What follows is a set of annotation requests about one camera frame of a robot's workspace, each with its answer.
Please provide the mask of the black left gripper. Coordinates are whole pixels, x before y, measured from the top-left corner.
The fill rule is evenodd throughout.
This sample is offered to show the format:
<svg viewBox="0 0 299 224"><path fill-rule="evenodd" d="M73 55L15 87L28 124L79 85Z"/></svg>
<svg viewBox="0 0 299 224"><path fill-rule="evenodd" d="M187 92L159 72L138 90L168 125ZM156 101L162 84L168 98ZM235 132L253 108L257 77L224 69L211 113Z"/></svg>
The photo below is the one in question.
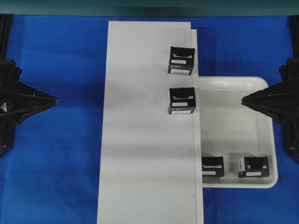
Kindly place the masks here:
<svg viewBox="0 0 299 224"><path fill-rule="evenodd" d="M38 113L57 105L57 98L19 82L21 69L16 67L13 60L0 61L0 117L7 118L14 125ZM50 101L44 105L35 105L21 109L20 96Z"/></svg>

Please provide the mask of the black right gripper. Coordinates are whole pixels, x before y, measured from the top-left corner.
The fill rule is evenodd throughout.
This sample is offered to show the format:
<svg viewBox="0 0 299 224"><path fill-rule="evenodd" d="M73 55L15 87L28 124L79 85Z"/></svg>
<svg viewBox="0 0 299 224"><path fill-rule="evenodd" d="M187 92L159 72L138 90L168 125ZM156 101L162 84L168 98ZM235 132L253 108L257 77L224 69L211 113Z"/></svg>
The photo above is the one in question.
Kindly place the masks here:
<svg viewBox="0 0 299 224"><path fill-rule="evenodd" d="M288 58L286 64L279 67L279 73L281 83L243 97L242 105L272 118L279 124L286 125L299 119L299 59ZM284 113L249 102L283 102Z"/></svg>

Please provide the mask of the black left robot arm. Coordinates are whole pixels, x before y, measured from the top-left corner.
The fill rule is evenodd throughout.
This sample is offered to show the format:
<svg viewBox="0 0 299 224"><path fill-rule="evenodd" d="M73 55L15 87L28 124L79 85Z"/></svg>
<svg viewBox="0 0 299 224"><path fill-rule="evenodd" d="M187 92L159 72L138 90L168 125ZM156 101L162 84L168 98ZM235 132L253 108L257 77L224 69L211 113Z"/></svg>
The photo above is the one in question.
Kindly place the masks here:
<svg viewBox="0 0 299 224"><path fill-rule="evenodd" d="M0 154L11 145L14 126L57 105L57 98L20 82L21 69L6 59L14 16L0 16Z"/></svg>

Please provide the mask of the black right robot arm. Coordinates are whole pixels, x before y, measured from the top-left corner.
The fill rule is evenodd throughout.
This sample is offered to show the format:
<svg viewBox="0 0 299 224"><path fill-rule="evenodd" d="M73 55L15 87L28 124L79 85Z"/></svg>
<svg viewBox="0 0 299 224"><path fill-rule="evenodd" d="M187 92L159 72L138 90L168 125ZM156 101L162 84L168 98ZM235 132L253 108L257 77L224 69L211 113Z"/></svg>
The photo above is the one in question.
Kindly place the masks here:
<svg viewBox="0 0 299 224"><path fill-rule="evenodd" d="M289 17L294 57L279 67L281 82L242 98L242 105L286 127L286 151L299 161L299 16Z"/></svg>

